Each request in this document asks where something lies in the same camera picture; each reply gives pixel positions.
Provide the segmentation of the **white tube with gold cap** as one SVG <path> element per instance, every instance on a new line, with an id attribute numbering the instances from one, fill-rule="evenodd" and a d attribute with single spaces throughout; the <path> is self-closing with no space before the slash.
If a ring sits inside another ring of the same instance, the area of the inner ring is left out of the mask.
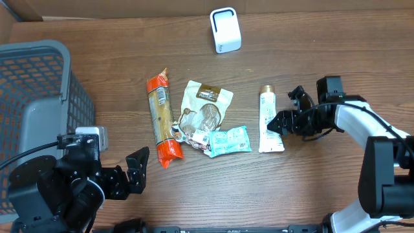
<path id="1" fill-rule="evenodd" d="M 259 149 L 260 153 L 285 151 L 280 134 L 267 129 L 276 116 L 276 94 L 273 85 L 264 85 L 259 91 Z"/>

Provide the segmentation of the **orange biscuit pack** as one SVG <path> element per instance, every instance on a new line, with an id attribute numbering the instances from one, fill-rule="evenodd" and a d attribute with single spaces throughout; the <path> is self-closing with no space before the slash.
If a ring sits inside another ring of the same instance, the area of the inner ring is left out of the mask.
<path id="1" fill-rule="evenodd" d="M 172 132 L 173 111 L 169 97 L 168 69 L 147 79 L 146 89 L 158 160 L 163 168 L 168 168 L 171 161 L 184 158 L 180 143 Z"/>

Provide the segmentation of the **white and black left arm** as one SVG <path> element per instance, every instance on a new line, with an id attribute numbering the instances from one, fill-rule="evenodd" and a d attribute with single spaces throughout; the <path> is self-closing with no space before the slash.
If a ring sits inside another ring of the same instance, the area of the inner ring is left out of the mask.
<path id="1" fill-rule="evenodd" d="M 146 187 L 147 147 L 128 155 L 123 171 L 102 167 L 97 134 L 59 135 L 35 151 L 53 146 L 66 155 L 35 157 L 9 175 L 8 197 L 17 213 L 11 232 L 90 232 L 105 200 L 126 200 Z"/>

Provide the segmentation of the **teal snack packet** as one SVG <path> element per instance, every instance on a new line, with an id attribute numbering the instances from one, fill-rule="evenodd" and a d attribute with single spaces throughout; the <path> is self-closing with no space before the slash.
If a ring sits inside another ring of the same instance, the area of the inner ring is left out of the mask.
<path id="1" fill-rule="evenodd" d="M 229 129 L 228 131 L 211 131 L 208 134 L 210 158 L 235 152 L 251 152 L 250 140 L 246 126 Z"/>

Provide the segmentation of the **beige brown snack pouch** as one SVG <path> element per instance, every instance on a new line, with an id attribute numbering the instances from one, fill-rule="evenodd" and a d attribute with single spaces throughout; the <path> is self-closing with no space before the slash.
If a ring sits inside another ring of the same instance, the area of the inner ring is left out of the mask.
<path id="1" fill-rule="evenodd" d="M 209 134 L 220 130 L 233 96 L 226 89 L 190 80 L 184 90 L 180 117 L 171 127 L 174 139 L 210 155 Z"/>

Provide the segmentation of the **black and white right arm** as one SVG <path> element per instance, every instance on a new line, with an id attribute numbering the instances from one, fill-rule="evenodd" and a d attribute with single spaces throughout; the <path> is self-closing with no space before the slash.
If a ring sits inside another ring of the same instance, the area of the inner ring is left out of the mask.
<path id="1" fill-rule="evenodd" d="M 288 96 L 295 110 L 280 111 L 267 128 L 280 135 L 318 140 L 347 133 L 364 149 L 358 198 L 327 214 L 319 225 L 291 225 L 289 232 L 379 232 L 388 225 L 410 227 L 413 218 L 413 136 L 376 114 L 360 95 L 343 90 L 340 76 L 316 82 L 315 102 L 302 86 Z"/>

